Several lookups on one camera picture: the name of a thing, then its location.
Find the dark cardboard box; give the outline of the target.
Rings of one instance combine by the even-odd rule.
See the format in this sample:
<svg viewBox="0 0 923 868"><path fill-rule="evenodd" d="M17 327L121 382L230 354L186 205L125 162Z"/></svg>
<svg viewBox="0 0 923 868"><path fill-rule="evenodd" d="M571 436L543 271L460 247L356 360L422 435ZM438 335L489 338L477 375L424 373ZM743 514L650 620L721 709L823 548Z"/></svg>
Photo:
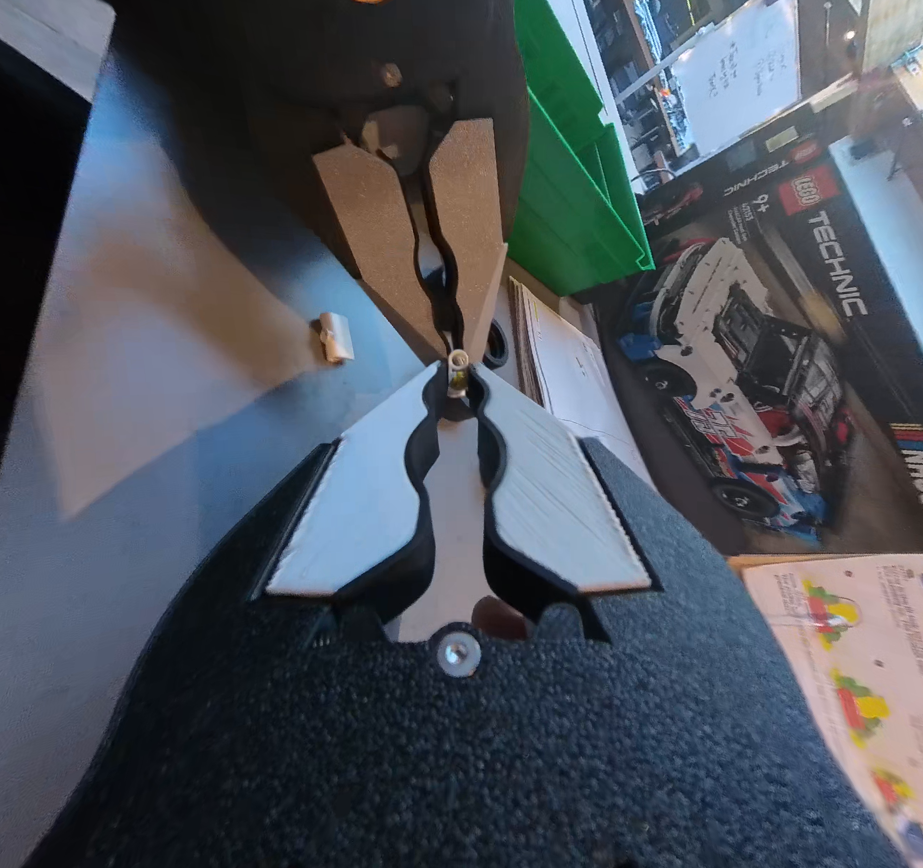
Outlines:
<svg viewBox="0 0 923 868"><path fill-rule="evenodd" d="M921 551L920 178L791 113L642 198L653 265L606 291L604 351L724 555Z"/></svg>

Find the grey desk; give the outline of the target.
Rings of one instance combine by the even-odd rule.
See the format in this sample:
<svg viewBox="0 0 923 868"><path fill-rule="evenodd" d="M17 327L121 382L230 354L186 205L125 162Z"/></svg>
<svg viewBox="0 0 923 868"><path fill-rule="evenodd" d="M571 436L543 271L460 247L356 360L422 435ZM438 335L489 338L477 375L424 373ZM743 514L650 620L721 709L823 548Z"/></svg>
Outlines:
<svg viewBox="0 0 923 868"><path fill-rule="evenodd" d="M418 370L222 118L114 54L2 476L3 866L741 866L762 727L724 559L599 441L655 588L393 643L252 597L321 444ZM323 312L354 360L326 362Z"/></svg>

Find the white topped wooden table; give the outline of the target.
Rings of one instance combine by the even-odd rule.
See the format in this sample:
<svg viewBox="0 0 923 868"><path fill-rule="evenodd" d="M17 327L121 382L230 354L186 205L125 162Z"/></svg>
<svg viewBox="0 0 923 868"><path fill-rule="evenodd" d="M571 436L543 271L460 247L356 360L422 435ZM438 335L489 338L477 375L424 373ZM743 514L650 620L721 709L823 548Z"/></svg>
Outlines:
<svg viewBox="0 0 923 868"><path fill-rule="evenodd" d="M638 176L638 168L631 155L625 127L619 115L602 55L595 41L584 0L548 0L548 3L603 103L603 108L599 112L600 120L604 124L612 123L615 126L619 148L629 179L632 180Z"/></svg>

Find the white paper sheet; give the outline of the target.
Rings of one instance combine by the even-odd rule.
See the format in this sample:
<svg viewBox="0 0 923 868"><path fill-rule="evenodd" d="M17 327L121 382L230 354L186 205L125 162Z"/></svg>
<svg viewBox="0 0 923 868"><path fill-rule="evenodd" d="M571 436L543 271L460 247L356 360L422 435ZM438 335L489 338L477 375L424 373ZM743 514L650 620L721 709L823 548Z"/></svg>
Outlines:
<svg viewBox="0 0 923 868"><path fill-rule="evenodd" d="M740 576L834 757L921 866L921 555L776 562Z"/></svg>

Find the white whiteboard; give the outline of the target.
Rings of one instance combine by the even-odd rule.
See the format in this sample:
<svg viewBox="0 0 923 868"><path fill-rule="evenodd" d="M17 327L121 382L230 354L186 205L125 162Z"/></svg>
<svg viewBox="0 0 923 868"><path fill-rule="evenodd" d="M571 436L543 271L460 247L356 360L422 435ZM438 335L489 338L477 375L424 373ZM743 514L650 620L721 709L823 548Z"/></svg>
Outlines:
<svg viewBox="0 0 923 868"><path fill-rule="evenodd" d="M798 0L749 0L670 65L701 158L801 101Z"/></svg>

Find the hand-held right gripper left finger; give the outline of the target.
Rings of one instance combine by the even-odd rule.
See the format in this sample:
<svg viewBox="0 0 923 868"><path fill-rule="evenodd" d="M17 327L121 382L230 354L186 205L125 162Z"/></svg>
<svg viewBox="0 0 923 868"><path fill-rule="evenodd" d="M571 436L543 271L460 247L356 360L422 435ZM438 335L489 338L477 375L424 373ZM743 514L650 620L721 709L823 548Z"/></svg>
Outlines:
<svg viewBox="0 0 923 868"><path fill-rule="evenodd" d="M429 585L435 557L425 477L439 457L440 363L424 367L334 442L296 510L267 580L273 597L347 597L410 562Z"/></svg>

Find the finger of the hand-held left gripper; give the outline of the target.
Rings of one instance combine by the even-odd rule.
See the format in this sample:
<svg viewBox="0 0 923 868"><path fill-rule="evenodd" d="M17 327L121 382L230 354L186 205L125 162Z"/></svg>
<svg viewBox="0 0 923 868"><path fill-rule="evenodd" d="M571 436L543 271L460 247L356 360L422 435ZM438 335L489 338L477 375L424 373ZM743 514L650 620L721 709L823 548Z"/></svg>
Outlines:
<svg viewBox="0 0 923 868"><path fill-rule="evenodd" d="M494 123L454 122L427 165L434 240L448 269L456 347L483 357L508 245L503 238Z"/></svg>
<svg viewBox="0 0 923 868"><path fill-rule="evenodd" d="M422 361L448 350L419 271L418 234L391 164L351 143L313 156L360 284Z"/></svg>

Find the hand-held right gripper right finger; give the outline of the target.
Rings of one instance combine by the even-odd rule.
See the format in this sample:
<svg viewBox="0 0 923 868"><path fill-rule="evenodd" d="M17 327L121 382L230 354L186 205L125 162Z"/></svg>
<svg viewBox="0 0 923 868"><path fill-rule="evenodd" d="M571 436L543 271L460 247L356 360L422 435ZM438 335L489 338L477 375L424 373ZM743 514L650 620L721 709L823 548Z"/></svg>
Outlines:
<svg viewBox="0 0 923 868"><path fill-rule="evenodd" d="M486 527L501 555L576 595L647 590L651 575L583 447L542 406L470 370Z"/></svg>

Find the green box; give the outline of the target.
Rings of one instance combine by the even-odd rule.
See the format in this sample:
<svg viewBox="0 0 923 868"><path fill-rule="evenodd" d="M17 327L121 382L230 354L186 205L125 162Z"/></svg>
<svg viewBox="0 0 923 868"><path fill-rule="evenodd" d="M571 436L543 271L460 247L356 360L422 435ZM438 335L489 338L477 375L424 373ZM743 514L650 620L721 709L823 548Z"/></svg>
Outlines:
<svg viewBox="0 0 923 868"><path fill-rule="evenodd" d="M560 297L652 271L615 126L548 0L513 0L529 100L511 258Z"/></svg>

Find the wooden board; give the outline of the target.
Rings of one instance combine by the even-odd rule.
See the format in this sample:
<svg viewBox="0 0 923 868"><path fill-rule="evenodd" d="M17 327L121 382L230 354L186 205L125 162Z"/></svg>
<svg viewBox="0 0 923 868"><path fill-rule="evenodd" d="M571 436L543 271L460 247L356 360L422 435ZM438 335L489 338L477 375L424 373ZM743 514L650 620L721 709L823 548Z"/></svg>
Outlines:
<svg viewBox="0 0 923 868"><path fill-rule="evenodd" d="M785 564L785 563L795 563L795 562L821 562L821 561L831 561L831 560L844 560L844 559L854 559L861 557L871 557L874 554L866 553L810 553L810 554L778 554L778 555L768 555L768 554L742 554L736 556L728 556L725 558L728 566L739 573L746 569L752 569L759 566L766 566L772 564Z"/></svg>

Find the white instruction booklet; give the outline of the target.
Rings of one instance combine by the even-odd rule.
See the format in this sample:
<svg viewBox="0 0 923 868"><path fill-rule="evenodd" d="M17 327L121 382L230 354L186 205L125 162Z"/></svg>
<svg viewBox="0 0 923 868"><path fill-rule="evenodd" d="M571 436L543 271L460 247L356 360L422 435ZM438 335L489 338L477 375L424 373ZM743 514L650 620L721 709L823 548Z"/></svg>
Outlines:
<svg viewBox="0 0 923 868"><path fill-rule="evenodd" d="M514 277L508 295L522 392L653 486L599 346Z"/></svg>

